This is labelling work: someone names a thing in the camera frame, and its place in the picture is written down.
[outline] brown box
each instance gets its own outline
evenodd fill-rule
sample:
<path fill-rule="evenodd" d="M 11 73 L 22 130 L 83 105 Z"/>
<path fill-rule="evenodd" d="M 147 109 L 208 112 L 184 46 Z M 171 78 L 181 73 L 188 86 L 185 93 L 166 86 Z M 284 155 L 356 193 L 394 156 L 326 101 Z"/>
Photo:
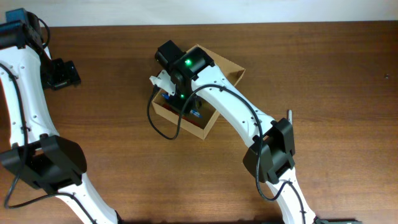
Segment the brown box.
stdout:
<path fill-rule="evenodd" d="M 234 86 L 236 86 L 240 79 L 242 79 L 245 71 L 243 67 L 236 65 L 230 60 L 227 60 L 200 45 L 196 45 L 190 50 L 195 47 L 200 47 L 201 49 L 203 49 L 215 61 L 215 63 L 224 73 L 225 77 L 228 79 L 228 81 Z M 166 100 L 163 98 L 162 93 L 165 93 L 165 91 L 161 90 L 156 94 L 156 96 L 152 100 L 152 106 L 154 107 L 157 114 L 173 122 L 174 124 L 177 124 L 178 113 L 166 104 Z M 184 116 L 184 118 L 181 120 L 181 128 L 189 131 L 190 133 L 198 136 L 201 139 L 205 139 L 220 113 L 205 100 L 202 100 L 202 106 L 198 110 L 198 112 L 202 115 L 202 118 L 197 118 L 192 114 Z"/>

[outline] white arm segment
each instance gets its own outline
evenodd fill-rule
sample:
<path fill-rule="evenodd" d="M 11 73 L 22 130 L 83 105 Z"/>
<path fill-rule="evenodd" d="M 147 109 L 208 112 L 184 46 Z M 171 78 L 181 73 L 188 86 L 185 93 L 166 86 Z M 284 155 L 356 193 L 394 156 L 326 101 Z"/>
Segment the white arm segment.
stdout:
<path fill-rule="evenodd" d="M 25 49 L 9 47 L 0 50 L 0 63 L 17 77 L 26 125 L 30 129 L 28 131 L 29 143 L 38 141 L 41 134 L 59 136 L 45 102 L 40 79 L 40 59 L 37 53 L 28 46 Z M 10 144 L 18 143 L 19 146 L 23 146 L 24 135 L 21 130 L 22 122 L 17 94 L 11 79 L 2 68 L 0 68 L 0 80 L 6 96 L 11 122 Z"/>
<path fill-rule="evenodd" d="M 6 66 L 17 77 L 16 81 L 21 92 L 25 119 L 27 127 L 30 129 L 28 131 L 29 143 L 38 141 L 41 134 L 59 136 L 45 102 L 40 77 L 40 59 L 37 53 L 28 46 L 25 49 L 10 47 L 0 50 L 0 63 Z M 21 116 L 14 84 L 7 72 L 2 68 L 0 68 L 0 79 L 11 120 L 10 144 L 13 145 L 16 142 L 19 146 L 23 146 L 24 135 L 21 130 Z M 79 186 L 75 184 L 69 185 L 59 189 L 58 192 L 74 194 L 87 212 L 94 219 L 97 219 L 97 223 L 117 224 L 118 218 L 116 212 L 107 206 L 98 195 L 87 174 L 82 175 L 81 181 L 82 184 Z M 84 223 L 91 223 L 74 200 L 66 196 L 59 196 L 59 198 L 67 203 Z"/>
<path fill-rule="evenodd" d="M 109 207 L 97 193 L 88 179 L 87 173 L 81 176 L 81 181 L 82 184 L 79 186 L 72 184 L 68 187 L 59 189 L 58 192 L 73 194 L 83 205 L 86 211 L 91 215 L 91 217 L 96 220 L 97 224 L 118 224 L 116 212 Z M 80 209 L 79 205 L 74 200 L 67 196 L 57 197 L 63 200 L 76 213 L 76 215 L 84 224 L 91 224 L 86 214 L 82 209 Z"/>
<path fill-rule="evenodd" d="M 214 67 L 207 66 L 205 69 L 203 69 L 198 74 L 197 80 L 192 81 L 192 90 L 196 90 L 197 88 L 206 84 L 218 84 L 220 86 L 225 86 L 227 89 L 232 90 L 243 97 L 243 95 L 225 78 L 217 65 Z M 216 110 L 218 110 L 224 116 L 224 118 L 232 124 L 247 147 L 252 146 L 254 143 L 252 139 L 255 135 L 259 134 L 259 130 L 254 124 L 255 120 L 252 119 L 252 113 L 246 107 L 246 105 L 244 105 L 233 95 L 225 91 L 220 91 L 216 88 L 202 89 L 197 93 L 197 95 L 214 106 Z M 274 119 L 257 109 L 251 103 L 250 105 L 253 107 L 259 119 L 262 121 L 261 127 L 264 134 L 272 127 L 271 121 Z M 267 182 L 267 185 L 269 188 L 271 188 L 272 193 L 275 195 L 286 180 L 293 182 L 294 187 L 297 189 L 298 193 L 300 194 L 300 198 L 302 199 L 304 210 L 307 212 L 305 214 L 306 223 L 313 223 L 315 214 L 310 210 L 304 199 L 303 193 L 296 179 L 295 168 L 292 170 L 288 169 L 284 174 L 282 174 L 279 180 L 279 183 L 275 185 Z M 300 213 L 301 208 L 299 200 L 290 186 L 287 185 L 284 187 L 284 191 L 277 199 L 277 202 L 282 210 L 283 220 L 286 224 L 303 223 L 302 215 Z"/>

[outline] brown table surface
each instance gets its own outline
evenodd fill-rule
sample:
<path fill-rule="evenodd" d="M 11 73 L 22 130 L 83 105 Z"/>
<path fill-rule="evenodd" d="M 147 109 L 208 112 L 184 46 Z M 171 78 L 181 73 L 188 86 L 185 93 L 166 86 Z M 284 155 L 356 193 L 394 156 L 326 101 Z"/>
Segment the brown table surface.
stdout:
<path fill-rule="evenodd" d="M 175 141 L 149 125 L 149 77 L 157 47 L 200 44 L 247 71 L 237 88 L 275 119 L 294 112 L 297 178 L 322 218 L 398 221 L 398 22 L 53 28 L 54 58 L 73 60 L 80 86 L 46 90 L 61 136 L 85 152 L 88 176 L 128 221 L 278 220 L 242 164 L 246 146 L 220 116 L 203 141 Z M 9 147 L 1 91 L 0 148 Z M 153 120 L 169 135 L 175 125 Z M 0 201 L 13 175 L 0 168 Z M 42 195 L 20 182 L 11 203 Z M 0 223 L 79 223 L 59 199 L 18 210 Z"/>

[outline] cardboard box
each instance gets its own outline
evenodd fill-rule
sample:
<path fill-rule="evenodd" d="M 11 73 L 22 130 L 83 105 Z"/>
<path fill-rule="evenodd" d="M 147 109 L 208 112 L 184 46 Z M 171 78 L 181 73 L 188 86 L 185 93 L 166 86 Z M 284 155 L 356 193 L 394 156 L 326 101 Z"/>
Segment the cardboard box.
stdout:
<path fill-rule="evenodd" d="M 195 47 L 200 47 L 201 49 L 203 49 L 215 61 L 215 63 L 224 73 L 225 77 L 228 79 L 228 81 L 234 86 L 236 86 L 236 84 L 238 84 L 238 82 L 242 79 L 245 71 L 243 67 L 236 65 L 230 60 L 227 60 L 200 45 L 196 45 L 191 49 Z M 177 124 L 178 113 L 166 104 L 166 100 L 162 96 L 162 93 L 165 93 L 165 91 L 161 90 L 156 94 L 156 96 L 152 100 L 152 106 L 154 107 L 157 114 L 173 122 L 174 124 Z M 181 128 L 189 131 L 190 133 L 198 136 L 201 139 L 205 139 L 220 113 L 205 100 L 202 100 L 202 106 L 198 110 L 198 112 L 202 115 L 202 118 L 197 118 L 192 114 L 184 116 L 181 120 Z"/>

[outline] green object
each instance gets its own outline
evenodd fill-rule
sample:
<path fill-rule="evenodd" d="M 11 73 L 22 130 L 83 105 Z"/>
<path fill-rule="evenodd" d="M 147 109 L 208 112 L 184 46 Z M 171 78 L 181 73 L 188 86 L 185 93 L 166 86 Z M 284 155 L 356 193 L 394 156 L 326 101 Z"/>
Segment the green object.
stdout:
<path fill-rule="evenodd" d="M 189 59 L 186 59 L 185 64 L 186 64 L 186 65 L 191 65 L 191 64 L 192 64 L 192 61 L 189 60 Z"/>

